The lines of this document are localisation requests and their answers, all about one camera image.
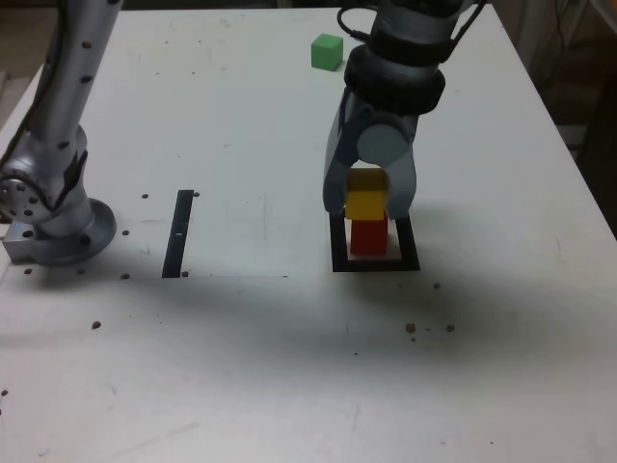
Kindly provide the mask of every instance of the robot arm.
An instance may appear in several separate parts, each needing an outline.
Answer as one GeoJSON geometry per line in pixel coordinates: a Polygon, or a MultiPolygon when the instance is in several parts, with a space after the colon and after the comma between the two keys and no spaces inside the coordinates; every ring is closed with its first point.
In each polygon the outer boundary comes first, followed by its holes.
{"type": "Polygon", "coordinates": [[[365,44],[354,48],[345,89],[328,140],[323,199],[331,216],[342,214],[346,181],[361,160],[381,167],[389,180],[390,219],[407,217],[416,194],[413,143],[417,121],[437,106],[445,62],[487,3],[480,0],[456,38],[459,16],[474,0],[382,0],[370,35],[343,30],[365,44]]]}
{"type": "Polygon", "coordinates": [[[13,262],[68,264],[104,249],[114,215],[83,185],[88,160],[79,125],[120,0],[59,0],[58,21],[34,102],[0,159],[0,207],[13,218],[13,262]]]}

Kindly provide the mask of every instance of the yellow cube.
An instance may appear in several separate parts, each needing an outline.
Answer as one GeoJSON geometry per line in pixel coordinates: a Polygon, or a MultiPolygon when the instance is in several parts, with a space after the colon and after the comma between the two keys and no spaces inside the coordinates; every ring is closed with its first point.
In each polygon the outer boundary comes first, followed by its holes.
{"type": "Polygon", "coordinates": [[[382,169],[352,169],[347,175],[345,217],[382,220],[388,198],[388,177],[382,169]]]}

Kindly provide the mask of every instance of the white tabletop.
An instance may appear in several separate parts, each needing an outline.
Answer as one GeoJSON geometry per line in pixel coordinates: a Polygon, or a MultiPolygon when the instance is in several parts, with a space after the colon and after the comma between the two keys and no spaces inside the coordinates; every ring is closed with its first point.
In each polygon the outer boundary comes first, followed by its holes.
{"type": "Polygon", "coordinates": [[[331,271],[321,33],[335,10],[121,14],[83,119],[119,233],[29,276],[0,253],[0,461],[614,461],[617,245],[494,10],[420,118],[418,273],[331,271]]]}

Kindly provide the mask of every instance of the floor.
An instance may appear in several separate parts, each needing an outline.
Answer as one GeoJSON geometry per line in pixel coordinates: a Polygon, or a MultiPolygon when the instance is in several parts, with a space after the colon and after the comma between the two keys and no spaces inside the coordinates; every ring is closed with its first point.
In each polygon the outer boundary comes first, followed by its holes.
{"type": "Polygon", "coordinates": [[[0,128],[39,70],[55,21],[52,9],[0,9],[0,128]]]}

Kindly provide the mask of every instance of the black cable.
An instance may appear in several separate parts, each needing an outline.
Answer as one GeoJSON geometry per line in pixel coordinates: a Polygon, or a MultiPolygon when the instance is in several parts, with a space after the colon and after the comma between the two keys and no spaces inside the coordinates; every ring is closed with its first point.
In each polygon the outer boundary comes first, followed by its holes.
{"type": "Polygon", "coordinates": [[[561,49],[565,51],[566,40],[563,37],[563,30],[561,29],[561,13],[559,12],[560,0],[552,0],[552,4],[555,8],[555,21],[557,23],[557,35],[559,36],[559,42],[561,43],[561,49]]]}
{"type": "Polygon", "coordinates": [[[456,47],[459,41],[461,41],[467,30],[471,27],[471,24],[473,24],[473,21],[475,21],[475,19],[480,16],[480,13],[482,13],[482,9],[486,7],[486,4],[488,2],[489,0],[479,0],[477,2],[478,6],[475,7],[475,10],[469,17],[468,21],[463,25],[463,27],[461,27],[461,30],[456,35],[456,38],[454,39],[454,47],[456,47]]]}
{"type": "Polygon", "coordinates": [[[40,92],[37,92],[37,94],[35,95],[35,99],[30,105],[30,109],[28,109],[28,112],[26,113],[23,120],[21,121],[21,124],[17,128],[17,132],[15,133],[15,135],[12,137],[11,141],[9,142],[9,145],[7,146],[7,150],[2,155],[2,158],[0,158],[0,169],[2,169],[2,167],[6,164],[6,162],[9,160],[9,158],[13,154],[13,151],[17,145],[17,142],[23,135],[24,131],[27,129],[30,123],[30,120],[32,119],[32,115],[35,113],[37,109],[39,109],[40,104],[47,96],[47,92],[49,91],[49,88],[51,87],[51,83],[54,80],[54,76],[56,75],[56,71],[58,70],[58,65],[60,63],[60,57],[62,56],[63,42],[65,41],[65,34],[66,34],[66,28],[67,28],[67,11],[66,11],[63,0],[56,0],[56,9],[58,10],[58,44],[56,46],[56,56],[54,57],[54,60],[52,62],[53,68],[49,72],[49,78],[47,79],[47,82],[45,82],[44,87],[40,90],[40,92]]]}
{"type": "Polygon", "coordinates": [[[347,34],[349,34],[353,39],[356,39],[357,41],[366,42],[370,39],[370,34],[367,34],[366,32],[362,32],[362,31],[356,31],[354,29],[350,29],[343,22],[343,14],[345,14],[349,10],[355,10],[356,8],[363,9],[363,10],[371,10],[372,12],[377,11],[377,7],[374,5],[354,5],[351,7],[342,7],[338,11],[338,14],[336,15],[336,22],[338,22],[338,25],[340,26],[340,28],[343,31],[345,31],[347,34]]]}

